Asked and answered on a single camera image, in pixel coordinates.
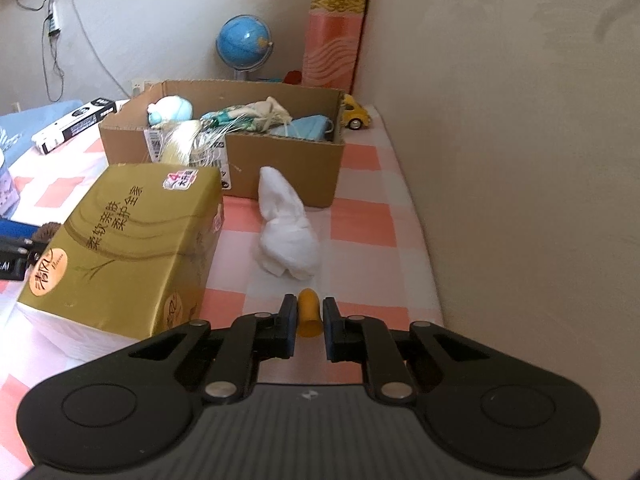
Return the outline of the blue floral cushion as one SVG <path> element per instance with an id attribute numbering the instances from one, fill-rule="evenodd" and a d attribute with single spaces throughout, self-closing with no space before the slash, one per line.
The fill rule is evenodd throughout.
<path id="1" fill-rule="evenodd" d="M 32 136 L 82 104 L 79 100 L 63 101 L 23 110 L 0 117 L 1 151 L 7 167 L 11 167 L 32 148 Z"/>

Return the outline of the black white pen box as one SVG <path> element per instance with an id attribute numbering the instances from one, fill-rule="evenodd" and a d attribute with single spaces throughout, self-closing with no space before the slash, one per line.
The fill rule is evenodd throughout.
<path id="1" fill-rule="evenodd" d="M 79 133 L 102 122 L 107 115 L 116 112 L 117 103 L 115 101 L 97 98 L 75 108 L 72 112 L 35 133 L 32 136 L 32 143 L 40 154 L 50 154 L 62 144 L 78 136 Z"/>

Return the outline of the white cloth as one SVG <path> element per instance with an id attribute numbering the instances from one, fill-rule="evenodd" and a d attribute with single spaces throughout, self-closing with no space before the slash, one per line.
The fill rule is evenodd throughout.
<path id="1" fill-rule="evenodd" d="M 320 266 L 320 244 L 303 202 L 276 168 L 259 170 L 258 207 L 264 220 L 260 265 L 275 276 L 288 272 L 296 280 L 310 280 Z"/>

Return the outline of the blue face mask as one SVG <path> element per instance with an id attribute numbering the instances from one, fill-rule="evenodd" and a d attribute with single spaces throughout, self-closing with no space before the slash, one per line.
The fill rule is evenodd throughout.
<path id="1" fill-rule="evenodd" d="M 329 117 L 311 115 L 293 119 L 288 124 L 273 127 L 268 130 L 268 133 L 270 136 L 319 142 L 323 141 L 333 130 L 334 125 Z"/>

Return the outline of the blue desk globe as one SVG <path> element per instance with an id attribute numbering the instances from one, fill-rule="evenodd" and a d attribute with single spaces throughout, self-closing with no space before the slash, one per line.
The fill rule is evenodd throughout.
<path id="1" fill-rule="evenodd" d="M 235 80 L 247 80 L 269 60 L 273 40 L 268 25 L 252 14 L 229 18 L 216 38 L 221 61 L 233 70 Z"/>

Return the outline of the orange pink curtain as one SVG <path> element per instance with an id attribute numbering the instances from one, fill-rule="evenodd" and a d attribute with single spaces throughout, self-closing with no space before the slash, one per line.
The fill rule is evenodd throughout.
<path id="1" fill-rule="evenodd" d="M 352 91 L 367 0 L 310 0 L 303 84 Z"/>

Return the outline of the wall power socket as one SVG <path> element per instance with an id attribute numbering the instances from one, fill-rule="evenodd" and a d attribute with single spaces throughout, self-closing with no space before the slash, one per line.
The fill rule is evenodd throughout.
<path id="1" fill-rule="evenodd" d="M 140 94 L 145 92 L 145 90 L 148 90 L 152 84 L 154 84 L 154 81 L 144 78 L 134 78 L 130 80 L 130 84 L 130 94 L 134 98 L 135 96 L 140 96 Z"/>

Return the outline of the yellow toy car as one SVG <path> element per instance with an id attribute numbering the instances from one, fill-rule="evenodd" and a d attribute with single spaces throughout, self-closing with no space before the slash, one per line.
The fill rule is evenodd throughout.
<path id="1" fill-rule="evenodd" d="M 370 123 L 371 117 L 368 111 L 353 96 L 345 93 L 343 96 L 341 126 L 357 131 L 368 128 Z"/>

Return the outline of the brown cardboard box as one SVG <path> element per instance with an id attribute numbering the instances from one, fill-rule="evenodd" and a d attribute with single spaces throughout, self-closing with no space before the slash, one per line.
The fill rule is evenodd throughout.
<path id="1" fill-rule="evenodd" d="M 283 174 L 306 206 L 326 208 L 333 203 L 345 146 L 341 127 L 344 93 L 340 90 L 258 81 L 165 80 L 153 84 L 99 124 L 110 164 L 150 160 L 143 134 L 149 127 L 146 109 L 164 96 L 180 96 L 189 101 L 196 118 L 230 105 L 262 101 L 268 96 L 295 119 L 326 116 L 333 131 L 323 141 L 245 132 L 229 134 L 226 149 L 231 188 L 224 192 L 254 200 L 259 169 L 269 166 Z"/>

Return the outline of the brown hair scrunchie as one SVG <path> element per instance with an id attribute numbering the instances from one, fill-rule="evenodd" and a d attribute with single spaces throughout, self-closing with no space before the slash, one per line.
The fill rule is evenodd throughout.
<path id="1" fill-rule="evenodd" d="M 35 230 L 32 240 L 36 243 L 49 244 L 61 226 L 62 224 L 58 222 L 47 222 Z"/>

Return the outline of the blonde fibre tassel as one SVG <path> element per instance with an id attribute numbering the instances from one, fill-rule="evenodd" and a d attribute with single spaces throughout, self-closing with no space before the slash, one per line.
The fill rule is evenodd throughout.
<path id="1" fill-rule="evenodd" d="M 229 169 L 227 134 L 229 125 L 214 120 L 192 119 L 185 122 L 163 122 L 160 135 L 160 159 L 163 164 L 189 167 Z"/>

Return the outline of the small yellow soft object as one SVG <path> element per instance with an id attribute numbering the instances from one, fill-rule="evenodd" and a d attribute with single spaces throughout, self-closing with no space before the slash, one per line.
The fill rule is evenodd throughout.
<path id="1" fill-rule="evenodd" d="M 314 338 L 323 333 L 323 322 L 320 314 L 320 299 L 311 288 L 303 289 L 297 298 L 299 337 Z"/>

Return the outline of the blue white round plush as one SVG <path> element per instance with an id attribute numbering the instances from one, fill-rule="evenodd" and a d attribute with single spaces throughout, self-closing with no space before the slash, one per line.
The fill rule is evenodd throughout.
<path id="1" fill-rule="evenodd" d="M 193 118 L 192 104 L 181 96 L 164 96 L 146 109 L 150 126 L 162 122 L 185 122 Z"/>

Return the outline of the cream floral fabric pouch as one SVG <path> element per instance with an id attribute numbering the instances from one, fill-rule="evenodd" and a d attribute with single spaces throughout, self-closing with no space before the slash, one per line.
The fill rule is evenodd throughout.
<path id="1" fill-rule="evenodd" d="M 292 120 L 291 114 L 272 96 L 263 101 L 208 112 L 200 118 L 204 128 L 229 128 L 233 131 L 257 133 L 288 125 Z"/>

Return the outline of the gold tissue pack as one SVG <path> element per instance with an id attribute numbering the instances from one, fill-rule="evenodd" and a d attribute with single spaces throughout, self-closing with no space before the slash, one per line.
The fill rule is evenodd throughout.
<path id="1" fill-rule="evenodd" d="M 198 318 L 224 223 L 214 167 L 104 170 L 56 231 L 16 306 L 89 361 Z"/>

